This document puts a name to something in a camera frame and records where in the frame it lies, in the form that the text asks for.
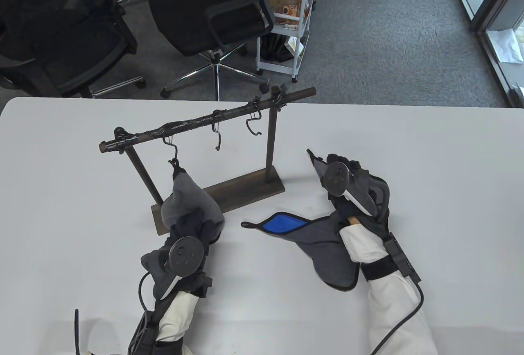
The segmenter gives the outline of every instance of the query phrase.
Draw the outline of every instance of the velcro strap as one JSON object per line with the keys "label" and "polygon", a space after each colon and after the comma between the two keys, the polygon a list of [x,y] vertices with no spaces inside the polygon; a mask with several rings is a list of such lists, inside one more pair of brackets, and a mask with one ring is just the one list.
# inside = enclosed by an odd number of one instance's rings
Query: velcro strap
{"label": "velcro strap", "polygon": [[394,271],[398,271],[398,267],[391,256],[385,256],[370,264],[361,264],[361,270],[366,281],[370,281],[386,277]]}

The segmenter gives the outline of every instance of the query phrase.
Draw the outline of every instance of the hanger hook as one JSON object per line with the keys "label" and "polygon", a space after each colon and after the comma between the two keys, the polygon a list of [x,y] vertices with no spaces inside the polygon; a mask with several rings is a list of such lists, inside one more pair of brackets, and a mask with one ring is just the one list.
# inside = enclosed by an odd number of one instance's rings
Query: hanger hook
{"label": "hanger hook", "polygon": [[246,126],[247,126],[247,129],[249,130],[249,132],[251,132],[251,134],[253,134],[254,136],[261,136],[262,133],[260,131],[258,132],[254,132],[253,130],[251,130],[251,127],[249,127],[249,122],[252,122],[252,121],[255,121],[255,120],[260,120],[262,119],[262,113],[260,112],[258,106],[257,106],[257,102],[260,101],[260,97],[255,97],[255,99],[253,101],[251,101],[251,105],[253,105],[253,107],[258,111],[258,117],[256,116],[256,114],[254,113],[250,113],[249,114],[249,119],[246,120]]}
{"label": "hanger hook", "polygon": [[[213,111],[213,117],[216,118],[217,115],[221,115],[221,112],[219,110]],[[215,147],[215,149],[217,149],[217,151],[219,151],[220,150],[220,145],[221,145],[221,135],[220,135],[220,131],[219,131],[219,122],[213,121],[211,123],[211,129],[213,130],[214,133],[217,133],[219,135],[219,145],[217,147]]]}
{"label": "hanger hook", "polygon": [[174,147],[174,158],[172,160],[169,160],[168,162],[172,165],[178,164],[178,147],[173,143],[173,136],[169,136],[169,139],[167,140],[165,136],[162,136],[162,141],[166,145],[169,145],[170,147]]}

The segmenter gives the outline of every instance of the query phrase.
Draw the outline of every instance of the black wire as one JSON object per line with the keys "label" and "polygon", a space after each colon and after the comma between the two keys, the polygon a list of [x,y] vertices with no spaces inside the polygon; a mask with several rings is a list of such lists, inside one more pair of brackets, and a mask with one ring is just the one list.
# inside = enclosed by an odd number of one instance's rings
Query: black wire
{"label": "black wire", "polygon": [[140,301],[140,305],[142,305],[142,308],[144,309],[144,312],[147,312],[148,309],[146,308],[146,305],[144,304],[144,300],[142,299],[142,284],[144,280],[146,280],[146,277],[149,276],[149,271],[140,279],[140,283],[138,284],[138,300]]}
{"label": "black wire", "polygon": [[142,308],[144,309],[144,321],[142,322],[142,326],[137,327],[138,331],[135,332],[135,336],[133,336],[131,342],[129,343],[129,346],[127,347],[128,355],[131,355],[133,353],[133,350],[135,349],[135,344],[137,344],[137,342],[142,338],[143,333],[146,331],[147,312],[149,310],[146,308],[144,300],[142,299],[142,284],[144,283],[144,280],[146,280],[146,277],[149,275],[150,273],[148,271],[144,276],[142,276],[142,278],[140,279],[140,283],[138,284],[138,300],[140,301],[140,305],[142,305]]}
{"label": "black wire", "polygon": [[78,334],[78,309],[75,309],[75,354],[80,355],[80,344]]}
{"label": "black wire", "polygon": [[420,302],[419,302],[419,304],[417,305],[417,307],[411,313],[409,313],[406,316],[406,318],[404,318],[402,321],[400,321],[397,325],[395,325],[395,327],[393,329],[391,329],[388,332],[388,334],[382,339],[382,341],[378,344],[378,346],[375,347],[375,349],[373,350],[371,355],[376,355],[376,353],[378,351],[380,351],[380,348],[382,348],[382,346],[391,338],[393,333],[395,333],[402,325],[404,325],[406,322],[408,322],[420,310],[420,308],[422,307],[422,304],[424,303],[424,293],[422,292],[422,290],[420,289],[420,286],[417,283],[414,283],[414,284],[415,284],[415,287],[417,287],[417,289],[419,290],[419,294],[420,294]]}

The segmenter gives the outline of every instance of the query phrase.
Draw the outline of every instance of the white sleeve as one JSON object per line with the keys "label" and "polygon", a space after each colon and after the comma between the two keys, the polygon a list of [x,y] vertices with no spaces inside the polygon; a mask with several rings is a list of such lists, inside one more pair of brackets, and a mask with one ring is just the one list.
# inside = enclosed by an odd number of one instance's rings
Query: white sleeve
{"label": "white sleeve", "polygon": [[[360,224],[340,231],[346,249],[354,262],[371,263],[387,256],[382,240]],[[372,350],[388,332],[419,304],[419,293],[409,278],[399,271],[371,280],[368,293],[371,327],[369,340]],[[436,355],[425,315],[419,310],[384,344],[380,355]]]}
{"label": "white sleeve", "polygon": [[[178,292],[159,323],[157,341],[180,340],[193,319],[198,297],[188,292]],[[187,346],[182,346],[181,355],[193,355]]]}

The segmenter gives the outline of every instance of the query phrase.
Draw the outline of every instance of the chair backrest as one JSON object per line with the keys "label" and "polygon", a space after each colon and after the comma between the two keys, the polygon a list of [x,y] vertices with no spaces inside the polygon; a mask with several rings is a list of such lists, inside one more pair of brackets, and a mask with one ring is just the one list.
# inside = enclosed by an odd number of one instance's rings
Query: chair backrest
{"label": "chair backrest", "polygon": [[109,14],[113,0],[0,0],[0,20],[11,48],[38,58],[95,14]]}

